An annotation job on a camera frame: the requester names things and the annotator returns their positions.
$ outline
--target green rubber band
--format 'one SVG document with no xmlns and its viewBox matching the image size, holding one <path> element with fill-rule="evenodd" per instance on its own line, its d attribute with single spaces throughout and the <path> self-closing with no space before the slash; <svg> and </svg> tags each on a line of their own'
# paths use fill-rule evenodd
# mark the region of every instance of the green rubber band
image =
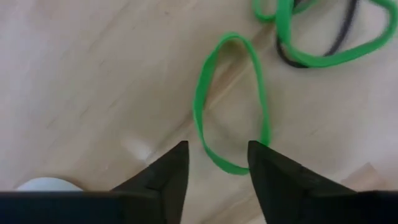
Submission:
<svg viewBox="0 0 398 224">
<path fill-rule="evenodd" d="M 307 2 L 300 3 L 294 10 L 293 14 L 299 14 L 303 12 L 304 10 L 308 9 L 310 6 L 318 2 L 317 0 L 309 0 Z M 252 8 L 254 11 L 255 17 L 260 21 L 260 22 L 274 22 L 276 15 L 271 14 L 271 15 L 265 15 L 262 13 L 262 0 L 253 0 L 252 1 Z"/>
<path fill-rule="evenodd" d="M 264 81 L 262 78 L 261 63 L 250 41 L 246 40 L 244 37 L 234 32 L 230 32 L 222 36 L 218 45 L 215 47 L 212 53 L 209 54 L 209 56 L 207 56 L 207 59 L 203 64 L 201 74 L 199 76 L 198 85 L 195 91 L 195 98 L 193 101 L 193 120 L 195 122 L 195 127 L 198 131 L 200 141 L 203 144 L 203 147 L 205 148 L 205 151 L 207 155 L 210 157 L 210 159 L 220 169 L 222 169 L 227 173 L 236 174 L 236 175 L 245 175 L 249 173 L 249 168 L 233 164 L 232 162 L 229 162 L 226 159 L 217 155 L 208 147 L 205 141 L 205 136 L 203 134 L 203 115 L 202 115 L 203 107 L 205 105 L 206 95 L 209 90 L 211 81 L 213 79 L 213 74 L 217 65 L 218 52 L 220 51 L 223 44 L 234 39 L 240 40 L 244 44 L 245 48 L 249 52 L 249 56 L 253 63 L 254 71 L 256 73 L 256 78 L 257 78 L 257 89 L 262 108 L 262 130 L 259 142 L 265 144 L 266 146 L 269 145 L 271 140 L 271 129 L 269 124 L 266 91 L 264 89 Z"/>
<path fill-rule="evenodd" d="M 285 48 L 296 61 L 308 66 L 308 67 L 329 67 L 338 65 L 341 63 L 348 62 L 362 57 L 368 53 L 371 53 L 383 45 L 385 45 L 391 38 L 397 28 L 398 10 L 395 2 L 390 0 L 371 0 L 373 3 L 383 7 L 389 14 L 389 23 L 385 28 L 384 32 L 372 41 L 365 44 L 359 45 L 353 49 L 346 50 L 344 52 L 334 54 L 331 56 L 316 56 L 310 55 L 305 52 L 301 52 L 296 49 L 291 43 L 291 20 L 292 20 L 292 9 L 294 0 L 280 0 L 277 5 L 276 15 L 276 26 L 277 33 L 282 43 L 285 44 Z"/>
</svg>

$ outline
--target green elastic band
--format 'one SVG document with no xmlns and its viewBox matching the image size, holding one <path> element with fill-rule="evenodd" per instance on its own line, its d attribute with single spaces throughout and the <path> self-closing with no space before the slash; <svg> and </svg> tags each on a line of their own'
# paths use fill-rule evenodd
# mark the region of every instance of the green elastic band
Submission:
<svg viewBox="0 0 398 224">
<path fill-rule="evenodd" d="M 368 53 L 371 53 L 384 44 L 394 36 L 397 28 L 397 6 L 395 2 L 390 0 L 371 0 L 373 3 L 383 7 L 389 13 L 389 23 L 385 28 L 384 32 L 374 40 L 365 44 L 359 45 L 353 49 L 346 50 L 344 52 L 334 54 L 331 56 L 315 56 L 306 54 L 296 49 L 291 43 L 291 20 L 292 20 L 292 9 L 294 0 L 279 0 L 277 5 L 276 15 L 276 26 L 277 33 L 282 43 L 285 44 L 286 50 L 296 61 L 308 66 L 308 67 L 329 67 L 338 65 L 341 63 L 354 60 L 362 57 Z"/>
<path fill-rule="evenodd" d="M 300 3 L 294 10 L 293 14 L 298 14 L 306 9 L 308 9 L 310 6 L 315 4 L 317 0 L 309 0 L 303 3 Z M 275 14 L 271 15 L 264 15 L 262 13 L 262 0 L 253 0 L 252 2 L 252 8 L 254 11 L 255 17 L 260 21 L 260 22 L 274 22 L 275 21 Z"/>
<path fill-rule="evenodd" d="M 261 138 L 259 141 L 265 144 L 266 146 L 269 145 L 271 140 L 271 129 L 269 125 L 266 91 L 264 89 L 264 81 L 262 79 L 261 63 L 250 41 L 246 40 L 244 37 L 234 32 L 227 33 L 222 36 L 216 48 L 212 51 L 211 54 L 209 54 L 209 56 L 205 60 L 205 63 L 203 64 L 195 92 L 195 99 L 193 101 L 193 120 L 195 122 L 195 127 L 198 131 L 200 141 L 203 144 L 203 147 L 205 148 L 205 151 L 210 157 L 210 159 L 219 168 L 221 168 L 223 171 L 227 173 L 236 174 L 236 175 L 245 175 L 249 173 L 248 168 L 233 164 L 232 162 L 227 161 L 226 159 L 220 157 L 215 152 L 213 152 L 208 147 L 203 134 L 203 115 L 202 115 L 203 107 L 205 105 L 206 95 L 209 90 L 211 80 L 213 79 L 213 74 L 217 65 L 218 52 L 220 51 L 223 44 L 225 44 L 229 40 L 234 40 L 234 39 L 240 40 L 244 44 L 245 48 L 249 52 L 250 58 L 253 63 L 254 71 L 256 72 L 257 89 L 258 89 L 260 104 L 262 107 L 262 131 L 261 131 Z"/>
</svg>

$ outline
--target black rubber band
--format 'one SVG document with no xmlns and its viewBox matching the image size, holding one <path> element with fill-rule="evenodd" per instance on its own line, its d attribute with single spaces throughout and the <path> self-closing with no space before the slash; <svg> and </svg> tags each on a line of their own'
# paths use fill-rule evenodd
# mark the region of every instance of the black rubber band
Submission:
<svg viewBox="0 0 398 224">
<path fill-rule="evenodd" d="M 296 7 L 301 0 L 294 1 L 294 7 Z M 345 38 L 347 37 L 349 28 L 351 27 L 355 15 L 355 10 L 358 6 L 359 0 L 349 0 L 346 17 L 344 19 L 343 25 L 340 28 L 340 31 L 337 35 L 337 38 L 333 45 L 330 47 L 328 52 L 324 54 L 324 56 L 333 55 L 338 51 L 341 47 L 342 43 L 344 42 Z M 293 61 L 289 59 L 284 50 L 282 49 L 282 43 L 280 42 L 280 38 L 277 36 L 276 38 L 276 51 L 279 57 L 288 65 L 295 67 L 295 68 L 308 68 L 308 66 L 301 64 L 300 62 Z"/>
</svg>

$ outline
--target white object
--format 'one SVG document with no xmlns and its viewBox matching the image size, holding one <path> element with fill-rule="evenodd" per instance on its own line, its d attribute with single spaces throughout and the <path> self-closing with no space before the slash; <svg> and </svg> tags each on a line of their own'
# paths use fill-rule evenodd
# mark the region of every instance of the white object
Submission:
<svg viewBox="0 0 398 224">
<path fill-rule="evenodd" d="M 82 191 L 83 189 L 53 177 L 34 178 L 17 188 L 17 191 Z"/>
</svg>

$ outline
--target light wood floor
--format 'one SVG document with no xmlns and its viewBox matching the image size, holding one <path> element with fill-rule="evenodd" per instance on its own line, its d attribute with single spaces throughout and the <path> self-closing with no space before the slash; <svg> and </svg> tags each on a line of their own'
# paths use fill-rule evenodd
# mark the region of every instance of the light wood floor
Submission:
<svg viewBox="0 0 398 224">
<path fill-rule="evenodd" d="M 296 16 L 295 44 L 322 54 L 345 7 L 321 1 Z M 345 47 L 377 36 L 383 15 L 361 2 Z M 264 223 L 250 178 L 217 169 L 192 124 L 201 64 L 227 31 L 251 39 L 261 58 L 273 149 L 357 189 L 368 188 L 347 178 L 363 167 L 361 181 L 375 174 L 383 188 L 398 186 L 396 40 L 354 62 L 297 70 L 277 57 L 274 27 L 255 20 L 249 1 L 2 0 L 0 190 L 41 176 L 109 190 L 189 140 L 182 223 Z M 260 130 L 253 70 L 226 49 L 216 74 L 206 138 L 246 165 Z"/>
</svg>

